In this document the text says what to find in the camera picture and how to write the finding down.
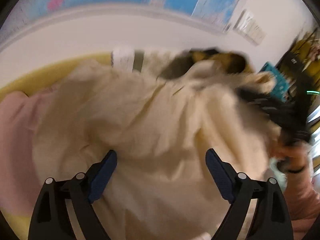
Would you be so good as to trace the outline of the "pink sleeved forearm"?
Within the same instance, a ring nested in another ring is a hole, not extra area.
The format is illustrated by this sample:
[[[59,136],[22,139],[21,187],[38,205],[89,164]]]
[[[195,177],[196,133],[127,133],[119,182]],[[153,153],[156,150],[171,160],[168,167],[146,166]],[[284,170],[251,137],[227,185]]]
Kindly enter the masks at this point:
[[[294,239],[303,239],[319,216],[319,193],[313,188],[309,170],[287,173],[284,198],[289,210]]]

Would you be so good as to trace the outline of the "person's right hand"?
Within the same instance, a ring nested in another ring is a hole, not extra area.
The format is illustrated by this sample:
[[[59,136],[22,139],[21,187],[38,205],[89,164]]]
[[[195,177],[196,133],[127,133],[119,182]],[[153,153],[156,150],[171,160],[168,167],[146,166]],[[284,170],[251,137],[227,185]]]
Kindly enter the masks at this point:
[[[270,149],[270,156],[278,160],[285,161],[285,172],[298,172],[308,166],[308,149],[304,142],[296,142],[292,146],[287,146],[282,142],[274,142]]]

